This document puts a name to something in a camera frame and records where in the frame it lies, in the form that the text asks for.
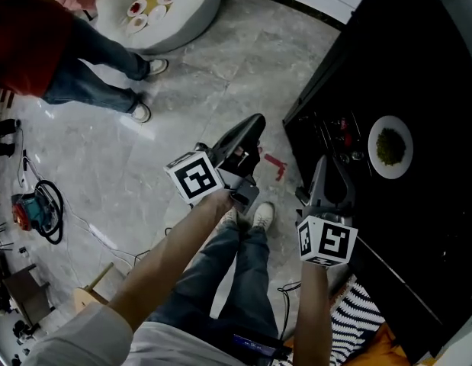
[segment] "wall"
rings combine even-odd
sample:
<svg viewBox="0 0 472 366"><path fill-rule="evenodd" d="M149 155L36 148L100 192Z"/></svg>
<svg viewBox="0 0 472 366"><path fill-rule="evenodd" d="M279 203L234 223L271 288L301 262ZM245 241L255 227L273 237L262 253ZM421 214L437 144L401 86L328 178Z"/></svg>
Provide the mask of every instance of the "wall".
<svg viewBox="0 0 472 366"><path fill-rule="evenodd" d="M25 354L22 352L23 348L32 349L36 343L35 339L28 340L23 345L17 344L17 338L12 332L14 324L21 319L21 315L12 312L5 316L0 316L0 355L10 362L14 354L18 354L21 361L25 360Z"/></svg>

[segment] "leg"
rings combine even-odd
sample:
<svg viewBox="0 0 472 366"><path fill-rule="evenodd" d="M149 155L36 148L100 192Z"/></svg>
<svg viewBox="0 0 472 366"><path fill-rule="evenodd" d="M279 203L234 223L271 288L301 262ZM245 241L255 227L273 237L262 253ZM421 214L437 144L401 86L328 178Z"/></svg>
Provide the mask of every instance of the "leg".
<svg viewBox="0 0 472 366"><path fill-rule="evenodd" d="M278 328L268 299L268 257L265 229L251 228L239 247L233 286L219 319L277 338Z"/></svg>
<svg viewBox="0 0 472 366"><path fill-rule="evenodd" d="M104 37L79 18L73 20L72 36L65 53L94 65L110 66L132 80L143 80L150 71L149 62L141 56Z"/></svg>
<svg viewBox="0 0 472 366"><path fill-rule="evenodd" d="M15 145L13 143L6 144L0 143L0 156L12 156L15 151Z"/></svg>
<svg viewBox="0 0 472 366"><path fill-rule="evenodd" d="M220 282L239 247L239 229L234 222L216 235L185 271L166 303L148 319L168 324L200 337L210 320L210 308Z"/></svg>
<svg viewBox="0 0 472 366"><path fill-rule="evenodd" d="M15 119L6 119L0 122L0 138L15 133Z"/></svg>
<svg viewBox="0 0 472 366"><path fill-rule="evenodd" d="M80 101L103 108L132 114L139 95L103 82L82 61L63 55L50 87L43 99L49 104Z"/></svg>

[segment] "black and white striped fabric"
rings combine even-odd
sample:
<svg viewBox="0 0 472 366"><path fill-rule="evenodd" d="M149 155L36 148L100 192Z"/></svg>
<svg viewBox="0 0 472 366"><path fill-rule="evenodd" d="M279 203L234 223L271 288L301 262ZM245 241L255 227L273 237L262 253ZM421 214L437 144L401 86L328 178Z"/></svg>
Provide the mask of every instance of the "black and white striped fabric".
<svg viewBox="0 0 472 366"><path fill-rule="evenodd" d="M366 290L357 282L332 313L331 366L340 366L384 323L384 318Z"/></svg>

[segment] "person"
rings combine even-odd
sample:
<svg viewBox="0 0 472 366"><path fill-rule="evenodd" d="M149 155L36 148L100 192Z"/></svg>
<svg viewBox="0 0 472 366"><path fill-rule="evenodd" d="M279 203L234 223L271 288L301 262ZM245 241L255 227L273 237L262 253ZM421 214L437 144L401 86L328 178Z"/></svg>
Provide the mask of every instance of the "person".
<svg viewBox="0 0 472 366"><path fill-rule="evenodd" d="M241 329L258 337L278 335L266 267L266 232L275 209L261 205L250 231L242 233L232 205L225 191L205 197L135 266L107 306L89 304L37 343L25 364L259 364L258 359L247 362L241 356L247 355L244 348L231 342ZM217 235L184 272L219 222ZM214 295L236 254L233 286L218 319L213 319ZM326 271L304 263L294 364L329 365L330 326Z"/></svg>
<svg viewBox="0 0 472 366"><path fill-rule="evenodd" d="M22 362L21 359L19 358L18 354L14 355L14 358L12 359L12 366L21 366Z"/></svg>
<svg viewBox="0 0 472 366"><path fill-rule="evenodd" d="M21 125L19 119L7 119L0 122L0 138L7 136L8 134L14 134L16 129ZM0 143L0 156L12 156L15 152L15 144L13 143Z"/></svg>
<svg viewBox="0 0 472 366"><path fill-rule="evenodd" d="M138 81L168 67L164 59L146 61L131 53L56 2L0 0L0 88L49 104L80 101L110 108L140 123L150 119L138 94L103 82L80 59Z"/></svg>

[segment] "marble floor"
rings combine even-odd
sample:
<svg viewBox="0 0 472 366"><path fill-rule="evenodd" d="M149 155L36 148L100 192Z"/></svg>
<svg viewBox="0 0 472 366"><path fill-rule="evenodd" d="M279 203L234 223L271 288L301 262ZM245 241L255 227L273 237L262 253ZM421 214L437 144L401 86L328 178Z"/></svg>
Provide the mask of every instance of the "marble floor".
<svg viewBox="0 0 472 366"><path fill-rule="evenodd" d="M155 246L165 228L188 212L163 166L197 141L214 144L229 128L258 112L267 120L262 157L268 154L287 164L281 180L278 168L264 159L255 171L261 190L258 202L271 201L278 212L268 234L268 294L282 327L284 301L277 288L300 279L294 232L295 209L300 207L294 192L300 175L281 120L338 35L329 25L276 2L223 0L220 14L204 35L166 55L169 70L155 82L130 82L108 67L93 68L110 84L130 85L146 94L154 117L143 126L85 104L51 106L16 97L7 117L23 121L28 156L67 200L65 238L58 246L13 225L2 240L14 242L14 251L7 254L14 270L34 262L40 280L51 283L49 298L56 310L41 323L45 331L54 331L75 315L73 289L89 284L109 262L116 269L98 291L112 297L130 271L132 255ZM22 192L18 161L18 154L0 159L1 215L9 223L10 196ZM18 253L22 246L28 258ZM229 274L214 302L215 316L230 282ZM290 325L296 319L297 297L297 292L291 295Z"/></svg>

